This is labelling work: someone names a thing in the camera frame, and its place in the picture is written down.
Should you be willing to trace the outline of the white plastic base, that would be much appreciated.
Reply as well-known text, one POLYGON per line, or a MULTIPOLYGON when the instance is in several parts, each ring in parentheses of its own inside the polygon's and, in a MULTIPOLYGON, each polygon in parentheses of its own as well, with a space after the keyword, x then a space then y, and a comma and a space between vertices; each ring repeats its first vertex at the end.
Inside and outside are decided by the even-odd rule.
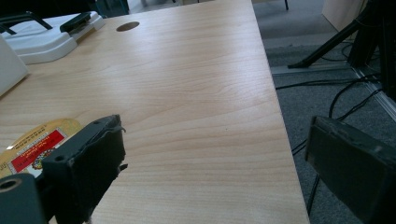
POLYGON ((89 12, 90 20, 69 33, 61 32, 60 26, 80 13, 43 19, 52 26, 50 30, 36 21, 24 21, 7 24, 15 35, 0 34, 25 64, 52 62, 73 51, 84 37, 105 25, 97 12, 89 12))

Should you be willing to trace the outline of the black stapler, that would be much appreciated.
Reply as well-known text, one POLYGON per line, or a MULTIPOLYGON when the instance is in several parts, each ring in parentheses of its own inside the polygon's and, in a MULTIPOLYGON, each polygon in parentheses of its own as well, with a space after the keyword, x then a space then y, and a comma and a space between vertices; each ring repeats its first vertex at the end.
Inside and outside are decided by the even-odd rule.
POLYGON ((80 25, 85 24, 88 22, 91 18, 91 13, 90 12, 83 12, 78 14, 76 17, 72 18, 71 20, 65 22, 60 26, 60 31, 61 32, 71 32, 78 28, 80 25))

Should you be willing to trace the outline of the yellow packet with red label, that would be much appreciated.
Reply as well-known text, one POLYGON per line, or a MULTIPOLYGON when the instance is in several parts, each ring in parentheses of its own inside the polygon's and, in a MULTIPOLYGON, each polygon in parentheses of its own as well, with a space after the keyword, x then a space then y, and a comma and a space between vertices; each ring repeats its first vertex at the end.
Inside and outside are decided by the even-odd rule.
POLYGON ((19 173, 38 177, 42 161, 81 129, 76 119, 56 119, 33 128, 0 154, 0 178, 19 173))

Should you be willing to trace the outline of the metal floor rail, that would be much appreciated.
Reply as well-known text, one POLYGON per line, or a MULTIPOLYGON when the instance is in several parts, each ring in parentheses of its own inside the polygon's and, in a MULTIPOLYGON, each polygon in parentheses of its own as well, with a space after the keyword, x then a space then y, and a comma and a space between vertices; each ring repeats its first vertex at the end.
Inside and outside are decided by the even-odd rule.
MULTIPOLYGON (((271 72, 274 77, 288 76, 300 73, 318 73, 327 71, 352 71, 357 77, 368 76, 368 71, 363 68, 352 68, 346 63, 314 63, 307 68, 288 68, 286 65, 271 67, 271 72)), ((380 93, 376 96, 376 100, 396 122, 396 102, 391 100, 385 93, 380 93)))

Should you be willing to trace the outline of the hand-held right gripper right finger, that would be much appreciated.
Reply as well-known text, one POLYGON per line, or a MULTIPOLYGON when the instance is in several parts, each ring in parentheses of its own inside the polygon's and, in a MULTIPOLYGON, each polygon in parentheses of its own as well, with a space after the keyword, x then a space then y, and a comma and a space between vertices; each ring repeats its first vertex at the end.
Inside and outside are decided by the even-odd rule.
POLYGON ((314 117, 304 158, 364 224, 396 224, 396 148, 342 121, 314 117))

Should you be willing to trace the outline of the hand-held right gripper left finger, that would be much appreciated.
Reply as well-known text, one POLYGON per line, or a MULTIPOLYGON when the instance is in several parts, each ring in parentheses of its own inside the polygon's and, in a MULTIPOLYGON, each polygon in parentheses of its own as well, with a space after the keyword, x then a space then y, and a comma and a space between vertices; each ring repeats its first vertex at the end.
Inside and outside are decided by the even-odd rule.
POLYGON ((54 187, 58 224, 90 219, 125 158, 120 116, 97 119, 42 161, 43 175, 54 187))

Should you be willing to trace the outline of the black metal frame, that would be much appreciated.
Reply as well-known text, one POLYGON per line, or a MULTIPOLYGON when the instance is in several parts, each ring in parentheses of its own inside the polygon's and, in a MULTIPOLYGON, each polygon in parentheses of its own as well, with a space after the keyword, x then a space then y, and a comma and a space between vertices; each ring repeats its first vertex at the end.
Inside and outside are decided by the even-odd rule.
POLYGON ((25 11, 22 13, 11 14, 8 16, 0 17, 0 33, 7 32, 10 35, 15 35, 16 32, 11 28, 7 27, 8 23, 18 23, 24 21, 36 21, 38 24, 42 25, 47 30, 52 28, 47 22, 38 17, 35 13, 31 11, 25 11))

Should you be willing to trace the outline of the light wooden panel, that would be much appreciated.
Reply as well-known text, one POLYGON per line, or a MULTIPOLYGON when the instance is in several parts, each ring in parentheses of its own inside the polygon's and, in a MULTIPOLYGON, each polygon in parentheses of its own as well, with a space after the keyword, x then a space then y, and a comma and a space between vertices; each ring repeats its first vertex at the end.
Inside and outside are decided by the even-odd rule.
POLYGON ((324 0, 322 15, 337 30, 341 31, 362 12, 367 0, 324 0))

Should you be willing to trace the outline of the black metal stand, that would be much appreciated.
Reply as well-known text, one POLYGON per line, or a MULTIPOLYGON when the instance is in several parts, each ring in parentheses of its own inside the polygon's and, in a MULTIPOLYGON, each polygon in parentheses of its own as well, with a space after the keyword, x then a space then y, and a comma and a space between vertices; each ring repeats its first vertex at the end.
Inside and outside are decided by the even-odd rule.
POLYGON ((385 94, 396 102, 396 0, 368 0, 365 8, 349 25, 306 58, 289 68, 306 68, 331 49, 355 34, 347 62, 362 67, 375 49, 380 53, 380 83, 385 94))

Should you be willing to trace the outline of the white box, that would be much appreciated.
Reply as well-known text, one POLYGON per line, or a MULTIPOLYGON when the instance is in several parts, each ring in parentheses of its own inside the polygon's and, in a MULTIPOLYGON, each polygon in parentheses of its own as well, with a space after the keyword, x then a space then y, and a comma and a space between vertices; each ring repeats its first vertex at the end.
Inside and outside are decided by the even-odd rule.
POLYGON ((25 63, 0 35, 0 96, 27 75, 28 69, 25 63))

